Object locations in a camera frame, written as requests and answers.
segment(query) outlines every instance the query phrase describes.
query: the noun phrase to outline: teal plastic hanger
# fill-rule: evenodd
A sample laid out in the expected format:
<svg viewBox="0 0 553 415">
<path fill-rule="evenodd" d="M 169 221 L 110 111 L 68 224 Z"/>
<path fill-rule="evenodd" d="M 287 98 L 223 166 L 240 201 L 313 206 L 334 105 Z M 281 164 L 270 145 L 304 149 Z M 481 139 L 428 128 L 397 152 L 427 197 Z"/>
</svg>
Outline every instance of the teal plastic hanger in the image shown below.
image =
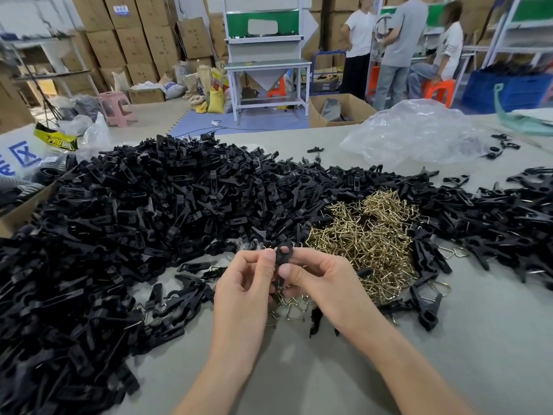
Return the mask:
<svg viewBox="0 0 553 415">
<path fill-rule="evenodd" d="M 503 90 L 503 84 L 496 84 L 493 87 L 493 97 L 495 103 L 495 112 L 504 127 L 510 128 L 515 132 L 529 135 L 543 135 L 553 137 L 553 125 L 545 123 L 541 119 L 530 118 L 521 115 L 508 115 L 505 113 L 499 103 L 499 92 Z"/>
</svg>

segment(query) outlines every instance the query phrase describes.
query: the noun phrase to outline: pile of gold wire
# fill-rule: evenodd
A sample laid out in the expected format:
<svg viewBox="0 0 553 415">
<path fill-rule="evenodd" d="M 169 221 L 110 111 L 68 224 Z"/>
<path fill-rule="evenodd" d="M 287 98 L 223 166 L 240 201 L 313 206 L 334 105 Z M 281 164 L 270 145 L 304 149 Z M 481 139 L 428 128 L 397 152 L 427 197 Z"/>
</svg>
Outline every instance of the pile of gold wire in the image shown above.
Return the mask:
<svg viewBox="0 0 553 415">
<path fill-rule="evenodd" d="M 334 221 L 312 229 L 307 244 L 347 258 L 356 271 L 371 268 L 372 274 L 361 282 L 375 303 L 394 299 L 416 278 L 406 229 L 418 211 L 396 191 L 377 191 L 362 202 L 339 202 L 328 209 Z"/>
</svg>

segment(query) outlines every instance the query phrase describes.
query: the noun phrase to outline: hand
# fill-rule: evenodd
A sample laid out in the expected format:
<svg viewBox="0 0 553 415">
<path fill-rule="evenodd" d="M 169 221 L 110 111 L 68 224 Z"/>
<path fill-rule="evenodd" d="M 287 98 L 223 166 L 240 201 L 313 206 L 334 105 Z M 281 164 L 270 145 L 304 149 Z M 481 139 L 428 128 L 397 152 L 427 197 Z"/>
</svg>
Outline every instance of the hand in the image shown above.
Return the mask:
<svg viewBox="0 0 553 415">
<path fill-rule="evenodd" d="M 215 288 L 210 360 L 239 371 L 244 380 L 263 340 L 275 259 L 273 249 L 240 251 Z"/>
<path fill-rule="evenodd" d="M 442 81 L 442 77 L 441 77 L 439 74 L 436 74 L 435 76 L 433 76 L 433 77 L 430 79 L 430 84 L 432 84 L 433 86 L 435 86 L 435 85 L 438 84 L 440 81 Z"/>
<path fill-rule="evenodd" d="M 290 264 L 281 265 L 278 273 L 293 285 L 284 290 L 286 297 L 306 292 L 334 327 L 358 347 L 361 333 L 372 331 L 382 321 L 387 324 L 346 258 L 294 248 Z"/>
</svg>

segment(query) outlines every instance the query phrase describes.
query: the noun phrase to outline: gray t-shirt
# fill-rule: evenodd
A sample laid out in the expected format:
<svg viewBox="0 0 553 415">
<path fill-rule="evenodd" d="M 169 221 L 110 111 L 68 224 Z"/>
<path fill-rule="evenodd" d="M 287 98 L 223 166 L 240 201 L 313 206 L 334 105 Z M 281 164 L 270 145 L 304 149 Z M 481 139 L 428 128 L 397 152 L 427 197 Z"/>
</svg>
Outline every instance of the gray t-shirt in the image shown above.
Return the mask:
<svg viewBox="0 0 553 415">
<path fill-rule="evenodd" d="M 422 0 L 409 0 L 397 7 L 388 25 L 391 29 L 401 27 L 399 36 L 386 47 L 382 65 L 410 67 L 416 45 L 424 31 L 428 18 L 428 6 Z"/>
</svg>

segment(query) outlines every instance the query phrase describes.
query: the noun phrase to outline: orange plastic stool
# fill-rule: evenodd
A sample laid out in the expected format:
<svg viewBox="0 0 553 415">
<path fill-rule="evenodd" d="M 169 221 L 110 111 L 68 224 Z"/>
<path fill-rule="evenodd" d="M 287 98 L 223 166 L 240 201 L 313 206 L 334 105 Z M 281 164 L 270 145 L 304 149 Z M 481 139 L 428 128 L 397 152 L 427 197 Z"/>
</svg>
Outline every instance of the orange plastic stool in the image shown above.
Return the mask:
<svg viewBox="0 0 553 415">
<path fill-rule="evenodd" d="M 108 125 L 126 127 L 130 120 L 138 121 L 133 111 L 125 111 L 123 106 L 130 105 L 130 101 L 123 92 L 105 92 L 98 95 L 100 106 L 104 110 Z"/>
<path fill-rule="evenodd" d="M 432 99 L 434 97 L 434 93 L 436 93 L 436 100 L 445 104 L 446 108 L 451 108 L 454 90 L 455 80 L 440 81 L 434 86 L 430 84 L 430 81 L 423 84 L 424 98 Z"/>
<path fill-rule="evenodd" d="M 284 82 L 284 76 L 280 78 L 278 87 L 274 87 L 267 92 L 267 97 L 273 96 L 286 96 L 286 83 Z"/>
<path fill-rule="evenodd" d="M 378 75 L 380 73 L 380 66 L 375 65 L 370 69 L 369 76 L 369 88 L 367 89 L 367 96 L 373 95 L 377 92 Z"/>
</svg>

